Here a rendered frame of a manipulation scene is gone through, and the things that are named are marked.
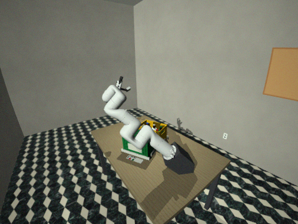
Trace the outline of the yellow plastic crate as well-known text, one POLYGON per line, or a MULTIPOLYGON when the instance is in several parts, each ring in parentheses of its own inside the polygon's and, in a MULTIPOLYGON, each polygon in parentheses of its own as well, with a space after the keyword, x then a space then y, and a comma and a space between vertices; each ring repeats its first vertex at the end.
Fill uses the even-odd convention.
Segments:
MULTIPOLYGON (((159 130, 160 129, 160 126, 162 126, 162 129, 160 131, 155 131, 162 139, 166 139, 167 138, 167 129, 166 129, 166 126, 165 124, 162 124, 162 123, 158 123, 158 122, 155 122, 155 121, 150 121, 150 120, 145 120, 141 123, 141 126, 144 124, 146 125, 146 123, 148 123, 148 125, 152 128, 153 127, 153 124, 155 124, 155 127, 159 130), (162 131, 164 130, 163 133, 161 133, 162 131)), ((140 126, 139 130, 142 128, 140 126)))

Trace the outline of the white paper pick list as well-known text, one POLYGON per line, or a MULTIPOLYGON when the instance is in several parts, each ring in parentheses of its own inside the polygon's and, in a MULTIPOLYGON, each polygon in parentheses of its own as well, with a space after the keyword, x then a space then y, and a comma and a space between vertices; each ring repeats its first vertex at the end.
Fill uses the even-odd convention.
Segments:
POLYGON ((142 163, 142 162, 143 162, 142 159, 139 159, 139 158, 136 158, 136 157, 134 157, 134 156, 130 156, 130 155, 129 155, 126 159, 135 161, 135 162, 137 162, 137 163, 142 163))

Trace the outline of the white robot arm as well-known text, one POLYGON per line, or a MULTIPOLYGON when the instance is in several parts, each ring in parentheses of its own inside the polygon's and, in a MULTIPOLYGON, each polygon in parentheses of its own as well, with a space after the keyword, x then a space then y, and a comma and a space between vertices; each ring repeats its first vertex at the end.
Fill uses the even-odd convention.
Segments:
POLYGON ((176 153, 176 147, 169 145, 150 126, 142 126, 134 137, 141 126, 141 122, 127 110, 119 109, 126 99, 126 95, 121 92, 116 85, 110 85, 102 95, 102 100, 107 103, 104 111, 109 116, 125 124, 120 130, 120 135, 140 150, 143 149, 149 141, 150 145, 160 152, 166 160, 172 159, 176 153))

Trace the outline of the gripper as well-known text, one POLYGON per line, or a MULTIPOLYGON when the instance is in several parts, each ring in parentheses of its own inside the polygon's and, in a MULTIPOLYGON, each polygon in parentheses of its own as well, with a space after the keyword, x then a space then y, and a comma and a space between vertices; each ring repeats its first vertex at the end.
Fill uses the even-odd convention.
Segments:
POLYGON ((120 80, 117 81, 117 85, 116 85, 116 86, 117 86, 119 89, 121 89, 122 79, 123 79, 123 77, 120 76, 120 80))

